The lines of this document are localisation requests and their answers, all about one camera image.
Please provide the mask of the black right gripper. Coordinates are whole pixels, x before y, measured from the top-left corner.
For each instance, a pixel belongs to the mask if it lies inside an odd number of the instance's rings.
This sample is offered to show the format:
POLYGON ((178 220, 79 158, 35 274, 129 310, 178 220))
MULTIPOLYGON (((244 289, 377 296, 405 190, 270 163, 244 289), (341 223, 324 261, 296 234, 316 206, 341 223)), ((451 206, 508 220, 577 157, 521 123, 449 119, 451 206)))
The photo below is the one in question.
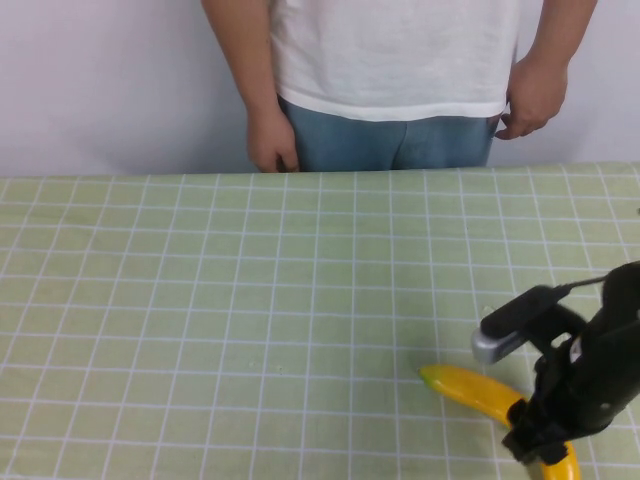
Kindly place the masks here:
POLYGON ((639 395, 639 310, 602 308, 590 321, 562 313, 569 338, 536 362, 531 399, 507 411, 502 444, 522 464, 558 464, 564 442, 601 432, 639 395))

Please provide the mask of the person's left hand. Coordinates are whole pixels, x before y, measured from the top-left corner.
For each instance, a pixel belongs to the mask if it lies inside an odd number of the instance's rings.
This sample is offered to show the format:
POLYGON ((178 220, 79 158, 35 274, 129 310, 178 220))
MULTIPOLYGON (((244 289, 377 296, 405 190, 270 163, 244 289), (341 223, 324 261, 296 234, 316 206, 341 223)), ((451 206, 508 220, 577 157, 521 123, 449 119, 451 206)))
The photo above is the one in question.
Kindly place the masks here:
POLYGON ((509 111, 501 115, 500 140, 515 140, 543 128, 560 111, 566 97, 568 64, 528 54, 511 70, 509 111))

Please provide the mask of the person's right hand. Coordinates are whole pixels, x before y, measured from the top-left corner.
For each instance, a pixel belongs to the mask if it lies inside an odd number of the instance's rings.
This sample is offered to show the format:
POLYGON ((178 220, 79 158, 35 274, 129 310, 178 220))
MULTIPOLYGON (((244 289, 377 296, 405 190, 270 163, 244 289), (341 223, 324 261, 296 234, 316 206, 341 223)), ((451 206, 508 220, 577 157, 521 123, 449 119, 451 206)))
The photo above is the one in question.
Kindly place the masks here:
POLYGON ((263 173, 299 171, 293 128, 278 106, 247 111, 247 143, 251 162, 263 173))

